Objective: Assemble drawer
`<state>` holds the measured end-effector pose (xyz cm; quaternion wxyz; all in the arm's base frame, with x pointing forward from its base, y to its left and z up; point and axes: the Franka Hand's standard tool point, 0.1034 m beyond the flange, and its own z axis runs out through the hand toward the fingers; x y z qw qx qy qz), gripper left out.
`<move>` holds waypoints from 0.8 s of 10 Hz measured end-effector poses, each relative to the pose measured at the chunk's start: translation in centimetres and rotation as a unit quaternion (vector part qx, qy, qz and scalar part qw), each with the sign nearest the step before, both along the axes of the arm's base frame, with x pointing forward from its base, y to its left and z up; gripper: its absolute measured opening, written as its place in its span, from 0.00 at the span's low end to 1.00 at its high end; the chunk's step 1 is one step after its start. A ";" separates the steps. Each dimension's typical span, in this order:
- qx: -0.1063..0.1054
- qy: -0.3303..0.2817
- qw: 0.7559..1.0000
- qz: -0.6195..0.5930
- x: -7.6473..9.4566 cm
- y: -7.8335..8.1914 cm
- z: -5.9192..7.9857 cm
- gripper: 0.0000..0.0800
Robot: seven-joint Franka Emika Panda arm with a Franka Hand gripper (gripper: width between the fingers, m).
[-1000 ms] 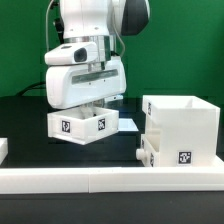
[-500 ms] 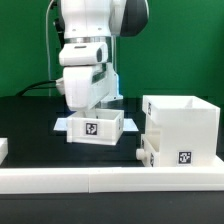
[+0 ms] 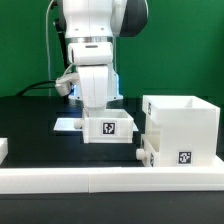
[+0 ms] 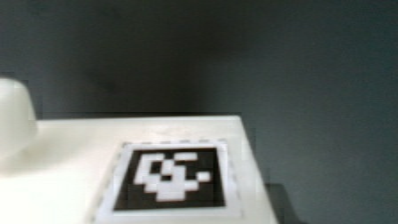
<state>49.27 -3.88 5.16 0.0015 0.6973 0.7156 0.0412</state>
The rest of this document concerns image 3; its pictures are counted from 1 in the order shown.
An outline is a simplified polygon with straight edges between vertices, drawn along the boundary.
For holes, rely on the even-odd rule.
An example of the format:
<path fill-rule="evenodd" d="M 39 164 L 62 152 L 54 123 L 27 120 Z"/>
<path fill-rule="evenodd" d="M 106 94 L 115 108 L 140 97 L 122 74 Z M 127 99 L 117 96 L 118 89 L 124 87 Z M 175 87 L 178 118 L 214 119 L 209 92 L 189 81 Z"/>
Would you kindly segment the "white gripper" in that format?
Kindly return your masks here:
<path fill-rule="evenodd" d="M 108 67 L 79 66 L 77 71 L 84 108 L 87 111 L 104 110 L 108 97 Z"/>

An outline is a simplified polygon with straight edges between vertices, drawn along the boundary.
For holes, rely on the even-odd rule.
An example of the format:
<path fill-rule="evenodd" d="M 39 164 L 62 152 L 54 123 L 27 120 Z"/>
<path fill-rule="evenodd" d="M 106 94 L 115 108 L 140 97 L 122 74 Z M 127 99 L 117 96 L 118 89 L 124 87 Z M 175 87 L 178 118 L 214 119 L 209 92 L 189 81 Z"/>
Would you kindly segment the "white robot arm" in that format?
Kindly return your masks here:
<path fill-rule="evenodd" d="M 57 84 L 67 95 L 69 85 L 75 83 L 76 98 L 87 111 L 103 110 L 120 97 L 112 39 L 134 37 L 144 29 L 147 0 L 59 0 L 59 9 L 68 40 L 68 60 L 77 76 L 61 77 Z"/>

